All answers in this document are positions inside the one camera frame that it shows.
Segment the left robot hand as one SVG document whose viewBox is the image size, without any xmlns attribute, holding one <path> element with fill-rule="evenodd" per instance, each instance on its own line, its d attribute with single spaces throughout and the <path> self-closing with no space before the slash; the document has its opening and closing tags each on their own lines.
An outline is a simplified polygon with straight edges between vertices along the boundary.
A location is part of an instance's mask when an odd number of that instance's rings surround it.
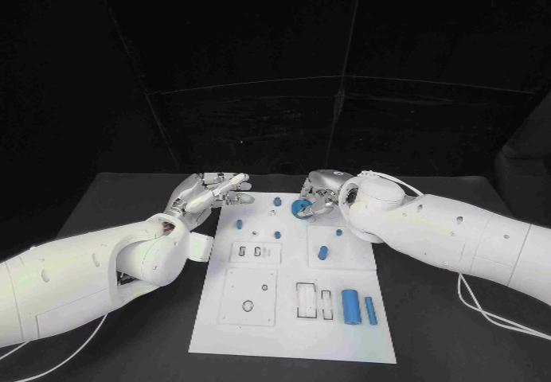
<svg viewBox="0 0 551 382">
<path fill-rule="evenodd" d="M 249 189 L 246 173 L 195 173 L 173 190 L 166 214 L 193 230 L 203 224 L 212 209 L 254 202 L 254 197 L 245 193 Z"/>
</svg>

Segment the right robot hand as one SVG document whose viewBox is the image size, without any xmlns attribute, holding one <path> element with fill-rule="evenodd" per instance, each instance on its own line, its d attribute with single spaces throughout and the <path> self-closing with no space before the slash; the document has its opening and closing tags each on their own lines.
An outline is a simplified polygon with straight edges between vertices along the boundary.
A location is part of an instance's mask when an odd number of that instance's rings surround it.
<svg viewBox="0 0 551 382">
<path fill-rule="evenodd" d="M 298 219 L 314 219 L 330 214 L 340 205 L 355 202 L 358 187 L 345 188 L 350 179 L 353 175 L 339 170 L 313 170 L 308 173 L 293 212 Z"/>
</svg>

